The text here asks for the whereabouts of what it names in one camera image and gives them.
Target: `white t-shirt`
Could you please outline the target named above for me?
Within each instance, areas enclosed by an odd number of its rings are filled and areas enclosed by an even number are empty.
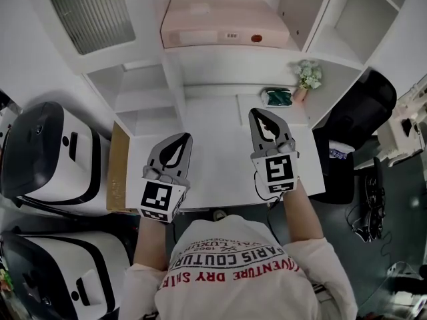
[[[262,223],[230,215],[194,221],[168,271],[135,264],[125,278],[120,320],[345,319],[354,294],[326,239],[280,247]]]

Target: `person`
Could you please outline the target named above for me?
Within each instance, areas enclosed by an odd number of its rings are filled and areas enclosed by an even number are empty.
[[[357,306],[300,181],[284,194],[290,241],[237,215],[194,221],[169,264],[165,225],[141,218],[119,319],[345,319]]]

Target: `label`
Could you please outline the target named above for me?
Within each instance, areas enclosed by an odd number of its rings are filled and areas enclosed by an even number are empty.
[[[179,32],[182,45],[197,45],[218,42],[217,31],[183,31]]]
[[[239,33],[227,33],[226,38],[227,39],[239,39]]]

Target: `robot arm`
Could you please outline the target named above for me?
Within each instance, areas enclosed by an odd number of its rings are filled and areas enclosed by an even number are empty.
[[[172,135],[151,150],[143,168],[143,197],[137,208],[142,217],[171,223],[189,190],[187,178],[193,138]]]
[[[254,152],[252,162],[270,193],[293,191],[297,188],[299,153],[295,150],[288,124],[271,111],[253,108],[249,123]],[[262,131],[263,123],[275,139]]]

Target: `flower pot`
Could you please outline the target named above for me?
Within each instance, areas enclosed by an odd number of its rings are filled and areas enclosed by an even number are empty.
[[[292,98],[296,103],[302,103],[306,98],[307,92],[308,90],[306,88],[298,88]]]

